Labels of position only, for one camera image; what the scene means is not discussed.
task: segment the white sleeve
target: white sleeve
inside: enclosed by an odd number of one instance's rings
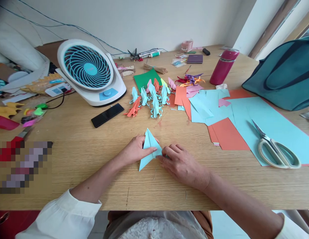
[[[309,234],[296,225],[291,219],[283,213],[279,213],[279,215],[284,219],[284,225],[275,239],[309,239]]]
[[[86,239],[100,207],[100,201],[97,204],[79,201],[67,190],[49,202],[35,222],[18,233],[15,239]]]

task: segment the bundle of sticks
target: bundle of sticks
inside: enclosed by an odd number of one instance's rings
[[[157,67],[157,66],[151,66],[151,65],[148,65],[148,64],[144,63],[144,69],[145,69],[145,70],[151,70],[152,68],[154,68],[154,70],[155,70],[156,72],[159,72],[159,73],[161,73],[161,74],[165,74],[165,73],[168,72],[166,68]]]

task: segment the fan knob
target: fan knob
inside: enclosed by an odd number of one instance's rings
[[[111,96],[111,92],[110,92],[109,90],[105,91],[105,92],[104,92],[104,96],[106,96],[106,97]]]

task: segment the teal bag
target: teal bag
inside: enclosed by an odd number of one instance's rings
[[[274,49],[242,87],[276,106],[301,110],[309,106],[309,36]]]

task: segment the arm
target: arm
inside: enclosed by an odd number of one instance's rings
[[[126,165],[134,163],[157,149],[142,149],[145,136],[134,137],[113,159],[88,179],[58,199],[49,202],[30,227],[16,235],[16,239],[83,239],[94,225],[101,207],[99,198]]]
[[[165,147],[162,155],[168,155],[170,159],[157,158],[175,179],[206,194],[251,239],[274,239],[282,230],[284,219],[281,216],[201,166],[182,146]]]

